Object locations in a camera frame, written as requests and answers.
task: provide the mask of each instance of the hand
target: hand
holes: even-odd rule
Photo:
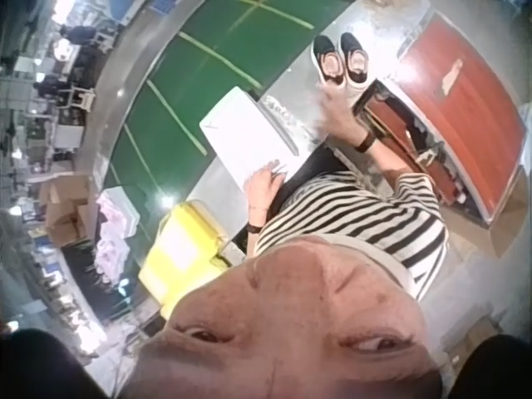
[[[249,206],[249,222],[255,226],[261,227],[266,223],[269,207],[286,178],[285,174],[273,175],[272,170],[277,165],[278,160],[268,163],[253,173],[244,185]]]
[[[366,139],[367,131],[353,116],[345,92],[326,86],[322,91],[320,130],[358,147]]]

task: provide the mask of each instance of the eye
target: eye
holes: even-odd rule
[[[220,338],[216,337],[212,332],[202,327],[186,328],[183,331],[183,334],[188,335],[189,337],[192,337],[195,339],[199,339],[200,341],[204,341],[204,342],[211,342],[211,343],[222,342]]]
[[[366,337],[345,342],[344,347],[361,353],[394,352],[410,347],[411,342],[396,337]]]

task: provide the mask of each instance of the white shoe sole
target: white shoe sole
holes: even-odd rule
[[[314,56],[314,43],[312,43],[310,45],[310,59],[313,61],[313,64],[314,66],[316,67],[316,70],[318,71],[318,75],[319,75],[319,81],[322,83],[323,86],[326,86],[327,85],[327,82],[325,81],[325,78],[323,77],[323,74],[322,74],[322,69],[319,67],[318,65],[318,60],[316,59],[316,57]],[[346,73],[345,73],[345,70],[344,70],[344,73],[343,73],[343,81],[342,81],[342,84],[339,85],[339,86],[336,86],[338,89],[343,89],[345,88],[346,86]]]
[[[337,48],[340,52],[340,54],[342,55],[342,62],[343,62],[343,67],[345,68],[345,71],[346,71],[346,81],[347,81],[347,84],[352,87],[353,89],[357,90],[357,91],[360,91],[360,90],[365,90],[369,87],[369,56],[367,56],[367,78],[366,78],[366,81],[363,82],[363,83],[356,83],[355,81],[352,81],[351,80],[351,77],[349,77],[349,73],[347,72],[348,71],[348,67],[347,67],[347,63],[346,63],[346,53],[343,52],[343,49],[342,49],[342,38],[340,37],[340,39],[338,39],[338,45],[337,45]]]

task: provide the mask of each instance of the white paper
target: white paper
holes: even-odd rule
[[[300,166],[277,128],[238,87],[214,106],[199,127],[241,190],[256,170],[272,160],[279,160],[275,171],[288,173],[287,179]]]

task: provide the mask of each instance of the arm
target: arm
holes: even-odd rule
[[[248,222],[260,229],[266,225],[269,207],[286,177],[285,174],[275,175],[273,173],[273,168],[277,165],[278,161],[270,162],[264,168],[253,173],[244,185],[248,199]],[[259,234],[248,233],[247,258],[252,258],[255,255],[255,245],[258,239]]]
[[[249,209],[248,222],[252,226],[264,227],[267,222],[268,210]],[[259,239],[258,234],[248,233],[248,247],[246,249],[246,258],[252,258],[255,255],[255,245]]]
[[[322,98],[323,122],[322,130],[358,147],[366,139],[367,130],[352,115],[345,94],[336,88],[323,89]],[[399,155],[390,150],[379,140],[367,150],[387,182],[395,189],[397,178],[405,173],[412,173],[411,167]]]

